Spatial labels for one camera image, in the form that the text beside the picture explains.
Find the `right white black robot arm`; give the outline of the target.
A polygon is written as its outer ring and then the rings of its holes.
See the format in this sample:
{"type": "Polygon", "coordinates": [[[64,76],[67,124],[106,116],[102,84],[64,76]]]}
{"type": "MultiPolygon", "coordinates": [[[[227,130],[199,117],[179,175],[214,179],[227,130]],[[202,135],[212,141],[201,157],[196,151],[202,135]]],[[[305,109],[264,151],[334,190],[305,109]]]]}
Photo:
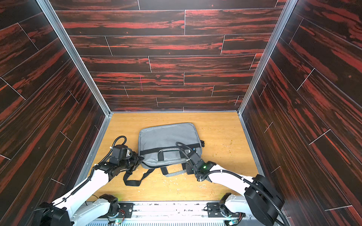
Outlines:
{"type": "Polygon", "coordinates": [[[274,223],[289,225],[282,212],[285,200],[266,177],[259,174],[255,177],[243,176],[201,159],[187,159],[186,163],[199,182],[208,180],[238,193],[226,195],[221,200],[220,207],[224,208],[225,215],[239,212],[251,214],[265,226],[273,226],[274,223]]]}

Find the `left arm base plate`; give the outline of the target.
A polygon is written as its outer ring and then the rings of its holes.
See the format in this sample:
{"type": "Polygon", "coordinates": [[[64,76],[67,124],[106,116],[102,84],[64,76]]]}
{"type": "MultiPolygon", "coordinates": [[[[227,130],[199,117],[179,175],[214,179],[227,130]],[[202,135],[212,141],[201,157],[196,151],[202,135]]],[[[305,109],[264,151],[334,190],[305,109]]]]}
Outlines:
{"type": "Polygon", "coordinates": [[[134,203],[131,202],[119,202],[110,205],[109,212],[106,214],[108,218],[131,218],[133,214],[134,203]]]}

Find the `grey zippered laptop bag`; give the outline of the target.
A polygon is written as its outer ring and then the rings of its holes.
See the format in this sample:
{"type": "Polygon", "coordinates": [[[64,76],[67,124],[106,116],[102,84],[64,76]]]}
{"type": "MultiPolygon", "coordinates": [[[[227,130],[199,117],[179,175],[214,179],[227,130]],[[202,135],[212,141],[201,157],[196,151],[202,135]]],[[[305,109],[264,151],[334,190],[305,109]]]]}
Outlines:
{"type": "Polygon", "coordinates": [[[189,122],[145,128],[139,133],[138,154],[144,158],[141,166],[148,171],[140,180],[129,180],[133,172],[127,171],[123,181],[126,186],[140,186],[156,169],[166,177],[184,174],[188,163],[185,150],[195,148],[201,157],[204,146],[196,127],[189,122]]]}

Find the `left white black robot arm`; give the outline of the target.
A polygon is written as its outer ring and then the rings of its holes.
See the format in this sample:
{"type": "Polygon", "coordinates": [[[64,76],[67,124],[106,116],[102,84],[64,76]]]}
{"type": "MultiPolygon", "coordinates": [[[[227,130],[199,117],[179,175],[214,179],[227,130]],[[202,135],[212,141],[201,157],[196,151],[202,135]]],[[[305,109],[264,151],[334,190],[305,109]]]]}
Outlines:
{"type": "Polygon", "coordinates": [[[143,157],[129,156],[110,161],[110,157],[96,164],[89,177],[62,197],[44,202],[34,210],[33,226],[85,226],[95,219],[105,216],[124,220],[126,211],[122,210],[118,199],[113,195],[101,195],[95,202],[81,207],[89,197],[106,185],[121,172],[133,172],[143,161],[143,157]]]}

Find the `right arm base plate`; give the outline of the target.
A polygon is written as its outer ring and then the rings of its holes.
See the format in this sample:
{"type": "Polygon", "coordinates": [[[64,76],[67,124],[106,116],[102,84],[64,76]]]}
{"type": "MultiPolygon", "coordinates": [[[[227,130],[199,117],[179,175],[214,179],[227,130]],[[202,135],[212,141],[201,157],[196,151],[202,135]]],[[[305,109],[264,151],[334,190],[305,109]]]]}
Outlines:
{"type": "Polygon", "coordinates": [[[204,210],[207,211],[209,218],[243,218],[246,216],[245,213],[232,213],[226,210],[226,207],[220,207],[219,202],[207,202],[204,210]]]}

